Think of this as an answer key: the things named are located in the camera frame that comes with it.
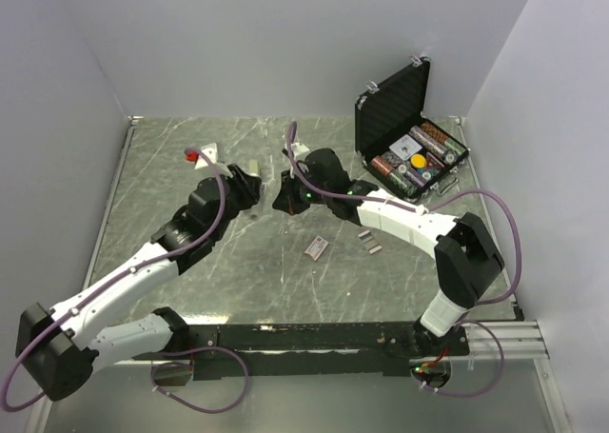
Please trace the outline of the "beige green stapler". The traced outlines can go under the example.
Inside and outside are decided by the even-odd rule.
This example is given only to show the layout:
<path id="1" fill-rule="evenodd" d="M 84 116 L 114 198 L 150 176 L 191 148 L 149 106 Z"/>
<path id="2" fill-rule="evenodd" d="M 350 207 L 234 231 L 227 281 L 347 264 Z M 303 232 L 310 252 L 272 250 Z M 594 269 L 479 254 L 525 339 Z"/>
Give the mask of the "beige green stapler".
<path id="1" fill-rule="evenodd" d="M 259 162 L 257 160 L 251 159 L 248 162 L 248 173 L 251 176 L 255 176 L 255 177 L 260 177 L 261 176 L 260 165 L 259 165 Z"/>

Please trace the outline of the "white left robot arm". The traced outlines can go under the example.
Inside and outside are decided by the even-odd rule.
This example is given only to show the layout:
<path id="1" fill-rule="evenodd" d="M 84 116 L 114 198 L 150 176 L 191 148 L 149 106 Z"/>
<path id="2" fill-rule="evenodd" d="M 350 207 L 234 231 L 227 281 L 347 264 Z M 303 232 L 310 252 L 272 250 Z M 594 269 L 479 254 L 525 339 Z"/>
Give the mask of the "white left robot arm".
<path id="1" fill-rule="evenodd" d="M 202 180 L 185 205 L 151 239 L 107 276 L 45 309 L 33 304 L 19 320 L 15 355 L 43 395 L 63 400 L 95 372 L 140 354 L 166 358 L 187 349 L 188 326 L 172 309 L 115 326 L 132 303 L 203 260 L 240 212 L 256 206 L 262 180 L 230 165 Z"/>

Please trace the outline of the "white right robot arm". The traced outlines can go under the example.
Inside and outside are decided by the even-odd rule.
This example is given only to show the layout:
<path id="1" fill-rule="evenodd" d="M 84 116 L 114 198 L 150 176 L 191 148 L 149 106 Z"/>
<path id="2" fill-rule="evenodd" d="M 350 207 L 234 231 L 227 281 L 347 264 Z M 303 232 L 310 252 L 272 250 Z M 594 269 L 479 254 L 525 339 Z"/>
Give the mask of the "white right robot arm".
<path id="1" fill-rule="evenodd" d="M 417 321 L 417 348 L 435 355 L 448 332 L 472 309 L 504 268 L 504 260 L 482 219 L 413 206 L 387 190 L 353 180 L 330 148 L 285 148 L 290 168 L 283 172 L 273 208 L 298 215 L 324 206 L 337 218 L 373 228 L 421 250 L 436 264 L 438 291 Z"/>

